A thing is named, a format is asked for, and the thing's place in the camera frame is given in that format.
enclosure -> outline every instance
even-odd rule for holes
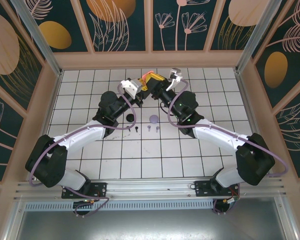
[[[76,218],[61,186],[29,185],[40,136],[88,123],[122,80],[171,68],[200,115],[260,134],[288,172],[241,183],[235,208],[213,213],[224,197],[191,186],[236,157],[182,134],[148,97],[134,105],[137,129],[67,156],[67,169],[106,185],[94,216]],[[276,161],[271,172],[283,171]],[[300,239],[300,0],[0,0],[0,239],[56,238]]]

black grid line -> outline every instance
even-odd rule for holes
[[[233,122],[232,117],[231,117],[231,112],[230,112],[230,108],[229,108],[229,104],[228,104],[228,99],[227,99],[227,95],[226,95],[226,92],[225,92],[224,84],[222,83],[222,81],[221,81],[221,85],[222,85],[222,88],[223,88],[223,93],[224,93],[226,105],[228,107],[228,111],[229,111],[229,115],[230,115],[230,119],[231,119],[231,124],[232,124],[233,130],[234,130],[235,126],[234,126],[234,122]]]
[[[127,74],[127,69],[125,69],[124,70],[124,79],[126,79],[127,78],[127,76],[126,76],[126,74]],[[109,87],[110,87],[110,77],[111,77],[111,70],[110,70],[110,75],[109,75],[109,85],[108,85],[108,91],[109,91]],[[121,133],[121,159],[120,159],[120,179],[121,179],[121,174],[122,174],[122,150],[123,150],[123,147],[124,147],[124,131],[122,130],[122,133]]]
[[[161,176],[164,177],[164,167],[163,167],[163,162],[162,162],[162,143],[161,143],[161,121],[159,121],[159,136],[160,136],[160,156],[161,156]]]
[[[223,89],[223,91],[209,91],[208,90],[208,86],[207,86],[207,82],[206,82],[206,76],[205,76],[205,72],[204,72],[204,70],[202,69],[202,72],[203,72],[203,78],[204,79],[190,79],[190,75],[189,75],[189,69],[187,68],[186,69],[187,70],[187,73],[185,73],[185,74],[187,74],[187,76],[188,76],[188,79],[187,79],[187,81],[189,81],[189,91],[192,91],[192,86],[191,86],[191,81],[202,81],[202,80],[204,80],[205,81],[205,83],[202,83],[202,84],[205,84],[205,86],[206,86],[206,91],[196,91],[196,89],[193,89],[193,93],[207,93],[207,95],[208,95],[208,99],[209,99],[209,105],[208,104],[202,104],[201,102],[199,103],[199,106],[200,107],[210,107],[210,110],[211,110],[211,114],[212,114],[212,121],[211,122],[214,122],[215,124],[218,124],[218,122],[231,122],[231,124],[232,124],[232,127],[234,128],[234,123],[233,123],[233,120],[232,120],[232,118],[231,118],[231,114],[230,114],[230,109],[229,109],[229,104],[228,104],[228,99],[227,99],[227,96],[226,96],[226,92],[239,92],[239,91],[225,91],[225,88],[224,88],[224,85],[223,85],[223,82],[221,81],[221,84],[222,84],[222,89]],[[77,82],[76,82],[76,86],[75,86],[75,90],[74,90],[74,94],[68,94],[68,95],[62,95],[62,96],[73,96],[73,100],[72,100],[72,107],[71,108],[60,108],[60,109],[58,109],[58,110],[70,110],[70,116],[69,116],[69,119],[68,119],[68,123],[64,123],[64,124],[50,124],[49,125],[49,128],[48,128],[48,131],[50,131],[50,128],[51,128],[51,125],[56,125],[56,126],[67,126],[66,128],[67,128],[67,132],[68,132],[68,130],[70,129],[70,126],[71,125],[80,125],[80,124],[70,124],[70,118],[71,118],[71,114],[73,113],[73,110],[78,110],[78,109],[80,109],[80,110],[88,110],[88,115],[87,115],[87,121],[88,121],[88,118],[89,118],[89,110],[91,110],[91,109],[98,109],[98,108],[91,108],[91,100],[92,100],[92,95],[99,95],[99,96],[101,96],[102,94],[96,94],[96,93],[94,93],[94,94],[92,94],[92,92],[93,92],[93,84],[95,84],[95,83],[102,83],[102,82],[108,82],[108,90],[110,89],[110,82],[117,82],[118,84],[120,83],[120,81],[110,81],[110,78],[111,78],[111,70],[109,71],[109,76],[108,76],[108,81],[94,81],[95,80],[95,76],[96,76],[96,71],[94,71],[94,74],[93,74],[93,82],[92,82],[92,88],[91,88],[91,93],[90,94],[76,94],[76,91],[77,91],[77,86],[78,86],[78,82],[79,82],[79,75],[80,75],[80,71],[79,71],[79,73],[78,73],[78,76],[77,76]],[[125,69],[125,78],[127,78],[128,76],[127,76],[127,70]],[[91,81],[80,81],[80,83],[91,83]],[[230,120],[220,120],[220,121],[215,121],[215,116],[214,116],[214,114],[213,114],[213,111],[212,111],[212,106],[211,106],[211,99],[210,99],[210,96],[209,96],[209,93],[222,93],[223,92],[223,94],[224,94],[224,96],[225,96],[225,99],[226,99],[226,103],[227,103],[227,105],[214,105],[213,107],[218,107],[218,106],[223,106],[223,107],[225,107],[225,106],[227,106],[227,108],[228,108],[228,111],[229,111],[229,114],[230,114]],[[88,95],[88,96],[90,96],[90,102],[89,102],[89,104],[88,104],[88,108],[74,108],[74,100],[75,100],[75,96],[79,96],[79,95]],[[53,114],[55,113],[55,106],[56,106],[56,103],[55,103],[55,105],[54,105],[54,109],[53,109],[53,113],[52,113],[52,117],[51,117],[51,120],[50,120],[50,122],[52,121],[52,118],[53,118]],[[159,115],[159,118],[160,118],[160,121],[159,121],[159,136],[158,136],[158,138],[156,137],[156,138],[152,138],[152,139],[143,139],[143,131],[142,131],[142,124],[147,124],[147,123],[149,123],[149,122],[144,122],[143,120],[142,120],[142,113],[143,113],[143,110],[146,110],[146,109],[148,109],[148,108],[156,108],[156,109],[158,109],[158,115]],[[163,117],[163,113],[162,112],[160,112],[160,107],[159,106],[156,106],[156,107],[153,107],[153,106],[143,106],[141,109],[141,118],[140,118],[140,120],[137,120],[137,123],[138,124],[141,124],[141,127],[140,127],[140,129],[139,129],[139,131],[141,131],[140,132],[140,139],[124,139],[124,131],[122,131],[122,133],[121,133],[121,139],[120,140],[116,140],[116,139],[114,139],[113,141],[121,141],[121,153],[120,153],[120,156],[121,156],[121,159],[120,159],[120,179],[122,178],[122,159],[140,159],[140,177],[141,178],[143,178],[143,165],[142,165],[142,159],[153,159],[153,158],[158,158],[158,157],[143,157],[142,156],[142,146],[143,146],[143,144],[142,144],[142,141],[143,140],[147,140],[147,141],[149,141],[149,140],[154,140],[154,141],[157,141],[157,140],[159,140],[160,141],[160,157],[159,158],[161,158],[161,176],[162,176],[162,178],[164,177],[164,175],[163,175],[163,159],[169,159],[169,158],[178,158],[178,157],[170,157],[170,156],[165,156],[165,157],[163,157],[162,156],[162,133],[161,133],[161,130],[162,130],[162,124],[163,123],[168,123],[168,121],[164,121],[164,120],[162,120],[161,118]],[[123,114],[123,116],[122,116],[122,126],[124,126],[126,123],[124,123],[124,117],[125,117],[125,114]],[[245,120],[236,120],[236,122],[246,122],[247,120],[245,119]],[[184,176],[184,161],[183,161],[183,154],[182,154],[182,145],[181,145],[181,139],[187,139],[187,138],[181,138],[181,134],[182,133],[180,133],[180,131],[178,130],[178,139],[179,139],[179,147],[180,147],[180,158],[181,158],[181,167],[182,167],[182,176]],[[175,140],[176,138],[165,138],[164,140]],[[107,141],[107,140],[102,140],[102,146],[101,146],[101,157],[100,157],[100,159],[99,158],[96,158],[96,159],[93,159],[93,160],[100,160],[100,168],[99,168],[99,179],[100,179],[100,176],[101,176],[101,168],[102,168],[102,160],[111,160],[112,158],[103,158],[103,148],[104,148],[104,141]],[[123,157],[123,141],[140,141],[141,143],[140,143],[140,151],[141,151],[141,157],[136,157],[136,158],[132,158],[132,157],[129,157],[129,158],[125,158],[125,157]],[[200,143],[200,141],[198,142],[199,143],[199,150],[200,150],[200,152],[198,152],[198,154],[200,154],[199,156],[187,156],[187,158],[198,158],[198,157],[200,157],[201,158],[201,164],[202,164],[202,169],[203,169],[203,175],[205,176],[206,174],[205,174],[205,168],[204,168],[204,164],[203,164],[203,160],[204,160],[204,158],[205,157],[221,157],[221,163],[222,163],[222,166],[224,165],[223,164],[223,159],[222,159],[222,156],[231,156],[230,154],[229,155],[222,155],[221,154],[221,150],[220,150],[220,148],[219,148],[219,152],[220,152],[220,155],[212,155],[212,156],[202,156],[202,149],[201,149],[201,143]],[[81,158],[80,159],[69,159],[69,161],[72,161],[72,160],[80,160],[80,168],[81,168],[81,166],[82,166],[82,157],[83,157],[83,149],[81,150]]]
[[[223,155],[224,157],[233,157],[232,155]],[[209,155],[209,156],[201,156],[201,155],[195,155],[195,156],[185,156],[184,158],[212,158],[212,157],[220,157],[220,155]],[[178,159],[180,156],[163,156],[163,159]],[[94,158],[94,159],[81,159],[81,158],[76,158],[76,159],[67,159],[67,161],[77,161],[77,160],[83,160],[83,161],[93,161],[93,160],[118,160],[119,158]],[[123,157],[122,159],[140,159],[140,157]],[[147,157],[142,157],[142,159],[159,159],[159,157],[152,157],[152,156],[147,156]]]
[[[142,179],[142,124],[140,125],[140,178]]]
[[[93,79],[95,79],[95,74],[96,74],[96,71],[93,71]],[[91,98],[92,98],[92,89],[93,88],[91,88],[91,95],[90,95],[90,100],[89,100],[89,109],[90,109],[90,104],[91,104]],[[86,122],[88,123],[88,119],[89,118],[89,110],[88,110],[88,115],[86,116]],[[81,162],[80,162],[80,171],[81,171],[81,165],[82,165],[82,157],[83,157],[83,155],[84,155],[84,148],[85,147],[83,147],[82,148],[82,153],[81,153]]]

small purple disc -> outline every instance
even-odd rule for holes
[[[150,123],[157,124],[159,122],[159,117],[157,115],[151,115],[149,120],[150,120]]]

metal frame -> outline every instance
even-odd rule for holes
[[[195,181],[207,181],[209,177],[185,178],[150,178],[150,179],[109,179],[107,183],[107,197],[111,201],[147,201],[147,200],[193,200],[193,199],[224,199],[227,196],[197,197],[195,190],[190,188]],[[46,188],[44,185],[31,187],[27,181],[20,182],[14,194],[16,202],[61,201],[73,199],[61,198],[62,187]],[[286,192],[279,177],[266,177],[259,185],[251,186],[247,183],[240,185],[242,198],[283,197]]]
[[[248,42],[244,47],[243,53],[236,65],[236,69],[239,74],[244,70],[245,66],[247,65],[248,61],[252,56],[252,53],[254,52],[260,40],[267,31],[273,17],[275,16],[277,10],[280,7],[281,1],[282,0],[271,0],[268,2],[262,16],[260,17],[258,24],[255,26]]]

white tile grid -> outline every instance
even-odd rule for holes
[[[114,91],[119,81],[138,78],[148,71],[168,77],[170,68],[65,71],[49,136],[59,136],[84,125],[96,114],[103,92]],[[231,68],[182,68],[182,75],[189,82],[188,90],[196,94],[199,114],[223,128],[251,135]],[[69,153],[67,167],[91,179],[179,178],[212,176],[219,168],[233,163],[234,158],[218,146],[192,139],[171,126],[159,103],[149,97],[143,108],[136,106],[138,132],[135,128],[115,130],[103,140]],[[119,127],[130,124],[126,121],[129,113],[130,110],[118,119]],[[159,116],[158,124],[149,122],[151,115]]]

